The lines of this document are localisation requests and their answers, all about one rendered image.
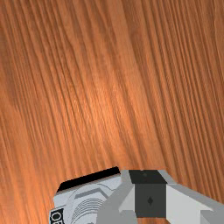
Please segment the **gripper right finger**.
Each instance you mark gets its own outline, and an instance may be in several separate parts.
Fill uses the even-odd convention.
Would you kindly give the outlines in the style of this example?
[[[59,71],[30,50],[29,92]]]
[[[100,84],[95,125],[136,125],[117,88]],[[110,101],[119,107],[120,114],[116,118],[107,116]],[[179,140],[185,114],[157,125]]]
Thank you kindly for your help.
[[[165,170],[149,170],[148,217],[170,224],[224,224],[224,205],[178,184]]]

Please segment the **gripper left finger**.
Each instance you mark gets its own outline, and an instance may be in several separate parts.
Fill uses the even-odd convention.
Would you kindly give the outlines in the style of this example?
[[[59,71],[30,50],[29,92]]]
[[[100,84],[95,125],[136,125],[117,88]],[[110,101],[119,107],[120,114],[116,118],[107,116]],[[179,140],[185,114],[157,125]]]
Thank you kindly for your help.
[[[99,209],[96,224],[137,224],[135,187],[128,170],[121,171],[121,184]]]

